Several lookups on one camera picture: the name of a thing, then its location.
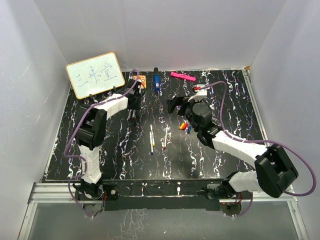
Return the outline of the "white pen purple tip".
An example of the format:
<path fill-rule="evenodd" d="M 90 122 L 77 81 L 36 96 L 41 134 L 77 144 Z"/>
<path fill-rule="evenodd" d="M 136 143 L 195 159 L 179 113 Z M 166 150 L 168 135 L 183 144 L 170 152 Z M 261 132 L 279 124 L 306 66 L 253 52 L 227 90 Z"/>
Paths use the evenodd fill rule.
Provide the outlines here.
<path fill-rule="evenodd" d="M 129 113 L 128 113 L 128 120 L 130 120 L 130 119 L 132 118 L 132 111 L 133 111 L 132 109 L 130 109 L 130 110 L 129 110 Z"/>

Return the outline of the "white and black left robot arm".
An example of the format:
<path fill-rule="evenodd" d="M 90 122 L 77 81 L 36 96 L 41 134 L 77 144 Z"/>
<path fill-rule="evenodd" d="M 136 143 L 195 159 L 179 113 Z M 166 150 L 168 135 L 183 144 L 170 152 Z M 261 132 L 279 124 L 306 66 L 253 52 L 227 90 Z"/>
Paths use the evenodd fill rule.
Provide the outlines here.
<path fill-rule="evenodd" d="M 83 176 L 80 185 L 74 184 L 73 187 L 86 197 L 97 200 L 103 195 L 100 146 L 106 137 L 107 120 L 123 110 L 138 111 L 144 94 L 142 81 L 137 77 L 131 78 L 123 89 L 107 99 L 82 107 L 86 116 L 75 134 L 75 140 L 80 150 Z"/>

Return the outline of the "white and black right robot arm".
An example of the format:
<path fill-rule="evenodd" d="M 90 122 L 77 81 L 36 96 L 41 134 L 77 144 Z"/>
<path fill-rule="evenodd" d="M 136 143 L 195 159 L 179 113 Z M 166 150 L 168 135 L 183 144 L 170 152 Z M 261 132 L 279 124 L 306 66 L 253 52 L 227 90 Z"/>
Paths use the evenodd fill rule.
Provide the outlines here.
<path fill-rule="evenodd" d="M 209 198 L 233 199 L 245 191 L 265 192 L 279 198 L 298 178 L 298 171 L 282 146 L 247 143 L 244 139 L 236 141 L 213 122 L 210 107 L 202 101 L 175 96 L 166 103 L 170 114 L 179 107 L 178 115 L 186 117 L 204 146 L 226 152 L 254 168 L 231 173 L 215 188 L 206 186 L 204 191 Z"/>

